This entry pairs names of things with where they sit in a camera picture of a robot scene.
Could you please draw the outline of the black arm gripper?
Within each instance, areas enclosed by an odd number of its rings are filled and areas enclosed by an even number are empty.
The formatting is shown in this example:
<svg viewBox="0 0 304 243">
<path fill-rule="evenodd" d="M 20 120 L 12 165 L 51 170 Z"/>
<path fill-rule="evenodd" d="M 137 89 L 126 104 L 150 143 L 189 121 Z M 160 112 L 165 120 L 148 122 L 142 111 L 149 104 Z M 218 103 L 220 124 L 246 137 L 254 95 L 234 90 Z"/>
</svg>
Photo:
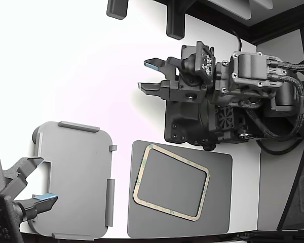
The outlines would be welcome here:
<svg viewBox="0 0 304 243">
<path fill-rule="evenodd" d="M 202 103 L 209 88 L 209 47 L 182 48 L 181 58 L 147 59 L 144 66 L 161 72 L 166 80 L 160 83 L 138 83 L 146 95 L 162 100 Z"/>
</svg>

